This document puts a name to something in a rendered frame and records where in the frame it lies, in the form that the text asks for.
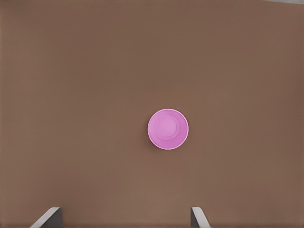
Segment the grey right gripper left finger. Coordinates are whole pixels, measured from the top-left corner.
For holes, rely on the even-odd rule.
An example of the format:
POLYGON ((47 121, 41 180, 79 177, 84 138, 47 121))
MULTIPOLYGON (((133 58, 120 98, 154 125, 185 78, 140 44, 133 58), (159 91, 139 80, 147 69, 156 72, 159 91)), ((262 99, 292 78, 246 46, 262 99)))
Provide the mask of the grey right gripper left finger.
POLYGON ((29 228, 62 228, 62 208, 51 207, 29 228))

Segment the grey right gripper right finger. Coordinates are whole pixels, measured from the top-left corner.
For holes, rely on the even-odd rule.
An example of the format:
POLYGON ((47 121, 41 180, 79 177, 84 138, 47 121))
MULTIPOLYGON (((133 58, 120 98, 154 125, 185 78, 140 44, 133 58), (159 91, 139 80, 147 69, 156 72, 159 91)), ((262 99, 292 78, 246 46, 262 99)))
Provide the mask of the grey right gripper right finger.
POLYGON ((211 228, 203 210, 200 207, 191 207, 191 209, 190 209, 190 227, 191 228, 211 228))

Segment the pink bowl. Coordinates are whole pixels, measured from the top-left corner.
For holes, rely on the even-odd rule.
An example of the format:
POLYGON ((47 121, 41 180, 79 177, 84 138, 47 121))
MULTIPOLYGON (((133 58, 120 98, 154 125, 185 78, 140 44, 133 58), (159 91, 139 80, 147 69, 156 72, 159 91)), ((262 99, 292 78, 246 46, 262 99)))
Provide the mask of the pink bowl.
POLYGON ((148 121, 147 134, 150 141, 163 150, 180 147, 189 134, 189 124, 180 111, 161 109, 155 112, 148 121))

